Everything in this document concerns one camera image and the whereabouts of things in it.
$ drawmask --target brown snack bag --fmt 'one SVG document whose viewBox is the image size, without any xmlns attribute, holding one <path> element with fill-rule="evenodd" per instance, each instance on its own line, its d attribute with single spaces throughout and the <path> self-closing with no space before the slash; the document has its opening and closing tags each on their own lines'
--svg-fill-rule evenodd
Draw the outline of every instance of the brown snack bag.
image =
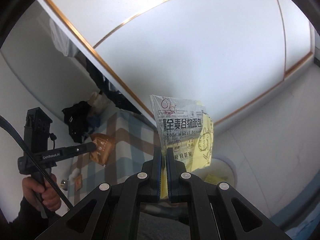
<svg viewBox="0 0 320 240">
<path fill-rule="evenodd" d="M 115 147 L 115 139 L 102 133 L 94 133 L 90 138 L 97 145 L 97 149 L 90 153 L 90 159 L 102 166 L 105 165 Z"/>
</svg>

